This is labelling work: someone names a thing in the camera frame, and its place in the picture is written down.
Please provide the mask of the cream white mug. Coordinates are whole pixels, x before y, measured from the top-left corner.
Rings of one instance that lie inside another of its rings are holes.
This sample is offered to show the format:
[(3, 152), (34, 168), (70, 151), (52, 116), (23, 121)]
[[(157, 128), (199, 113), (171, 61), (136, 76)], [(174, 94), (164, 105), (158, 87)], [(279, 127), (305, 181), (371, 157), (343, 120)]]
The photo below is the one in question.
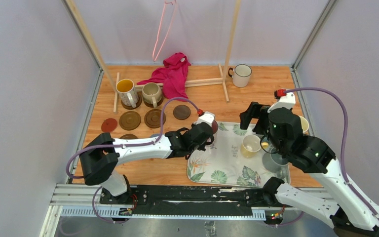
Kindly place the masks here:
[(309, 122), (306, 118), (302, 117), (302, 116), (299, 116), (300, 120), (301, 120), (301, 127), (302, 127), (302, 130), (303, 130), (303, 133), (307, 133), (308, 130), (309, 130)]

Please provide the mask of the dark wooden coaster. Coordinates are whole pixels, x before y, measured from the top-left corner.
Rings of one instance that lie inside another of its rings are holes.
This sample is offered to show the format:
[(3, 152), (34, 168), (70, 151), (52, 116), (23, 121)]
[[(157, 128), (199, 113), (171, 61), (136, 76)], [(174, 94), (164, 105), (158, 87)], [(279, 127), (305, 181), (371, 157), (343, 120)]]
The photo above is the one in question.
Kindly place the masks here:
[(173, 116), (179, 120), (188, 119), (191, 115), (191, 110), (186, 105), (177, 105), (173, 110)]
[(161, 113), (160, 109), (149, 110), (144, 116), (146, 126), (149, 128), (160, 128)]

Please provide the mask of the pale yellow mug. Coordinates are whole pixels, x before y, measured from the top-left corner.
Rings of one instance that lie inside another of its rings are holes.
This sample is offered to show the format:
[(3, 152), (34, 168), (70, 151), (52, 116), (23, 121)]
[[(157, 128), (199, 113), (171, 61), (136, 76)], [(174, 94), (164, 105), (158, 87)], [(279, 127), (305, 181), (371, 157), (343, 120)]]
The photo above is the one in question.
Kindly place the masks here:
[(252, 158), (259, 152), (259, 150), (266, 150), (268, 147), (268, 141), (262, 141), (257, 135), (247, 135), (242, 140), (240, 152), (243, 157)]

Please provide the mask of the white enamel mug black rim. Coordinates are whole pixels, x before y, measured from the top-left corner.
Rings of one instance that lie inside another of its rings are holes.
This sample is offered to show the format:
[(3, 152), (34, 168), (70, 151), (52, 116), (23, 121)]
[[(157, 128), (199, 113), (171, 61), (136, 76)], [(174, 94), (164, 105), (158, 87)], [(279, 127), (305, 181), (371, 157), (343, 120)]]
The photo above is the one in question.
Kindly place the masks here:
[(246, 87), (250, 76), (252, 74), (252, 68), (246, 64), (236, 65), (234, 68), (229, 67), (228, 76), (232, 78), (232, 83), (237, 87)]

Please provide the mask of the floral white serving tray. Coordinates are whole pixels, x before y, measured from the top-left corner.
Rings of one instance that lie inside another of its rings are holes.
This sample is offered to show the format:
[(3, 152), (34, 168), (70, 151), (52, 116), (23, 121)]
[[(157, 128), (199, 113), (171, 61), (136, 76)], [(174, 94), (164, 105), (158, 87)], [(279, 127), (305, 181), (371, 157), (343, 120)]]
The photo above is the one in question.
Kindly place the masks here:
[(244, 157), (240, 150), (243, 138), (253, 134), (254, 124), (241, 130), (235, 122), (219, 122), (213, 145), (205, 151), (196, 150), (187, 164), (187, 176), (193, 182), (228, 186), (261, 188), (271, 177), (290, 184), (289, 166), (272, 168), (264, 165), (270, 159), (270, 148), (260, 150), (251, 158)]

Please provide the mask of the plain dark brown coaster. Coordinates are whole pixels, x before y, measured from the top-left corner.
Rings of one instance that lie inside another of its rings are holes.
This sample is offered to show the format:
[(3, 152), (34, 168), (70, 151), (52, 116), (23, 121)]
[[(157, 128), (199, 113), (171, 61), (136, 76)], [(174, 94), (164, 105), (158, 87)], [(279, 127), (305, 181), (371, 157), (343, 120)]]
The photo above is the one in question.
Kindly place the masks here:
[(120, 137), (120, 139), (123, 139), (123, 140), (134, 140), (134, 139), (138, 139), (138, 137), (134, 134), (131, 134), (131, 133), (128, 133), (128, 134), (124, 134)]

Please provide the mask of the amber brown coaster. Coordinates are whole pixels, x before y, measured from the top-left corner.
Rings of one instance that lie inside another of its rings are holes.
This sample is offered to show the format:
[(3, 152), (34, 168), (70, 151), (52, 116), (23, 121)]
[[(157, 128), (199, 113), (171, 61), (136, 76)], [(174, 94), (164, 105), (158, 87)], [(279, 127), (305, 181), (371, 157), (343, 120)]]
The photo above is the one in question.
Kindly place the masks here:
[(119, 118), (119, 126), (127, 131), (136, 129), (141, 123), (141, 116), (135, 111), (123, 113)]

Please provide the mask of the beige ceramic mug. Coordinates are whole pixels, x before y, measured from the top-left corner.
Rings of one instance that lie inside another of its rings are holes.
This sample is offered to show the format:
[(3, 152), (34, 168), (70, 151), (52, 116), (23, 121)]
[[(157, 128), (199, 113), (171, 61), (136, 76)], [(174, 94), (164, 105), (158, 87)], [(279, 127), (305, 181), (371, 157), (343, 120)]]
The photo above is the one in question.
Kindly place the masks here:
[(157, 108), (163, 102), (163, 93), (160, 86), (150, 82), (142, 88), (143, 102), (151, 108)]

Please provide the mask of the magenta cloth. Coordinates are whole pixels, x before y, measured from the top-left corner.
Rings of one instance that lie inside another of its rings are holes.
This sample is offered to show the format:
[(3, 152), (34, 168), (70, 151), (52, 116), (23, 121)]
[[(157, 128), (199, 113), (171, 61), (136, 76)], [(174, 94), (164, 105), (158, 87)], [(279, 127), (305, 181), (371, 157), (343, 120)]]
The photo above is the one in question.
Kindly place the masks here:
[(154, 70), (149, 79), (142, 80), (137, 85), (144, 85), (150, 82), (162, 83), (162, 93), (166, 98), (188, 98), (185, 84), (191, 63), (188, 61), (187, 56), (181, 52), (175, 53), (163, 60), (163, 65), (163, 67)]

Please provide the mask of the glass mug yellow inside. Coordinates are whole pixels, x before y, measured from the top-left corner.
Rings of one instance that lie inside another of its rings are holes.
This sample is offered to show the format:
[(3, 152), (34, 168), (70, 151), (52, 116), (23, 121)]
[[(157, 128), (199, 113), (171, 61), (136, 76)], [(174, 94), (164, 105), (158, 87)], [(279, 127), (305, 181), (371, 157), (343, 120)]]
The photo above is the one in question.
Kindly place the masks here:
[(139, 95), (135, 89), (134, 82), (130, 79), (122, 79), (116, 84), (117, 92), (125, 106), (138, 107)]

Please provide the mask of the pink ceramic mug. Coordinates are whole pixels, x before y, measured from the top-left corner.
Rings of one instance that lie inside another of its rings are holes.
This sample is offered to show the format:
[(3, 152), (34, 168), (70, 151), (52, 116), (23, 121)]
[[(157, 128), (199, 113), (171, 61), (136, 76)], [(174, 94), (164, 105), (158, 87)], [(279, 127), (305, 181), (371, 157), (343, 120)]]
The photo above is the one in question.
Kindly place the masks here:
[(218, 123), (215, 120), (212, 122), (212, 130), (213, 134), (216, 134), (218, 131)]

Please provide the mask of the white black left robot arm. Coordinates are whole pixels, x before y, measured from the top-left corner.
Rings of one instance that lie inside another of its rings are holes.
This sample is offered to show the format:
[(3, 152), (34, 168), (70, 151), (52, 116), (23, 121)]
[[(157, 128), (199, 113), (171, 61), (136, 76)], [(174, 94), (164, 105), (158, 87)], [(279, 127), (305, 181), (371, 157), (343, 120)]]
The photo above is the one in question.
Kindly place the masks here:
[(100, 185), (118, 203), (128, 203), (131, 188), (126, 176), (115, 171), (117, 165), (150, 158), (189, 158), (194, 151), (211, 145), (213, 134), (212, 122), (205, 121), (147, 139), (114, 139), (102, 133), (79, 155), (83, 179), (88, 186)]

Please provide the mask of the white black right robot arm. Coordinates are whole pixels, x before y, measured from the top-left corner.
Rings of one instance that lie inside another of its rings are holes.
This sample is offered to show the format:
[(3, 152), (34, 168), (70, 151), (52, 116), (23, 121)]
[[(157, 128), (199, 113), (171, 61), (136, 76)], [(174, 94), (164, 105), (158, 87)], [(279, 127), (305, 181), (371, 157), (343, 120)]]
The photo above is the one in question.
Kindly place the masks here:
[(379, 205), (342, 175), (340, 159), (323, 140), (303, 133), (298, 115), (287, 108), (270, 110), (252, 102), (239, 117), (243, 130), (257, 119), (253, 131), (267, 138), (282, 158), (317, 180), (333, 198), (315, 197), (271, 177), (263, 186), (266, 205), (297, 208), (326, 223), (340, 237), (379, 237)]

